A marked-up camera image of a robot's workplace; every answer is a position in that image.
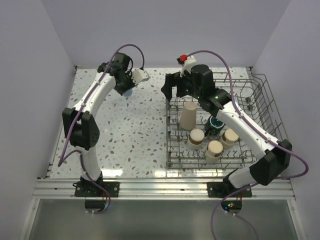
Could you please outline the tall beige cup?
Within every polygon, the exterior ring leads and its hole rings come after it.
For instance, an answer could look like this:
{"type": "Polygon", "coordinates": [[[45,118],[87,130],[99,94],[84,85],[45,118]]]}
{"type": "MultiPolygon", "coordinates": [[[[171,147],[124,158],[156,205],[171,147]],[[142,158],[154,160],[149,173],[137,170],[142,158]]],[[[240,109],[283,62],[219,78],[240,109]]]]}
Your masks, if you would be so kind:
{"type": "Polygon", "coordinates": [[[185,102],[181,112],[179,126],[185,130],[192,130],[196,126],[196,119],[197,105],[192,101],[185,102]]]}

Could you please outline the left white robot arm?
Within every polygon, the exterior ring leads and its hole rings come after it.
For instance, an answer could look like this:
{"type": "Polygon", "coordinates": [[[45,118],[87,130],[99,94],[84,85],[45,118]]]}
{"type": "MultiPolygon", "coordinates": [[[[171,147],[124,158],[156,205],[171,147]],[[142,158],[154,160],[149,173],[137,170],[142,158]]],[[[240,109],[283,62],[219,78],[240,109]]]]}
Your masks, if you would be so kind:
{"type": "Polygon", "coordinates": [[[99,181],[102,171],[98,165],[96,144],[100,130],[95,117],[106,96],[115,90],[124,95],[131,90],[135,83],[132,79],[133,60],[124,53],[116,53],[112,61],[102,63],[95,79],[80,101],[62,112],[64,134],[66,138],[58,166],[68,157],[65,153],[68,144],[80,152],[82,159],[81,178],[89,181],[86,190],[92,196],[103,193],[104,184],[99,181]]]}

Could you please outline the blue plastic cup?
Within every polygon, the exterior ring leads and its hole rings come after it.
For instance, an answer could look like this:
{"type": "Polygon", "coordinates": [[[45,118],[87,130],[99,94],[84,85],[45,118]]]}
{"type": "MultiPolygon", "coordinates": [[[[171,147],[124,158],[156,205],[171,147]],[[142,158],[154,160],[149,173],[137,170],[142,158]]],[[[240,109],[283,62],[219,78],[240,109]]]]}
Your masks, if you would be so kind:
{"type": "Polygon", "coordinates": [[[130,90],[126,91],[123,95],[125,97],[130,97],[132,94],[133,94],[133,91],[130,89],[130,90]]]}

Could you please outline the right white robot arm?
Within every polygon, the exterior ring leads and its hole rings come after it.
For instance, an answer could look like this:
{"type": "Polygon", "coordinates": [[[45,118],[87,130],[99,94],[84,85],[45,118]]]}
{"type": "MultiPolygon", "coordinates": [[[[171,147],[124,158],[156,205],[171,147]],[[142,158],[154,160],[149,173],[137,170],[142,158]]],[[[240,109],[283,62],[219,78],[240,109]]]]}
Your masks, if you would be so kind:
{"type": "Polygon", "coordinates": [[[204,111],[230,127],[257,159],[223,179],[222,189],[227,196],[235,196],[250,184],[267,186],[288,168],[292,144],[287,139],[278,140],[249,118],[230,93],[216,87],[213,72],[207,65],[196,64],[190,71],[166,74],[161,92],[167,100],[172,98],[173,87],[178,98],[195,98],[204,111]]]}

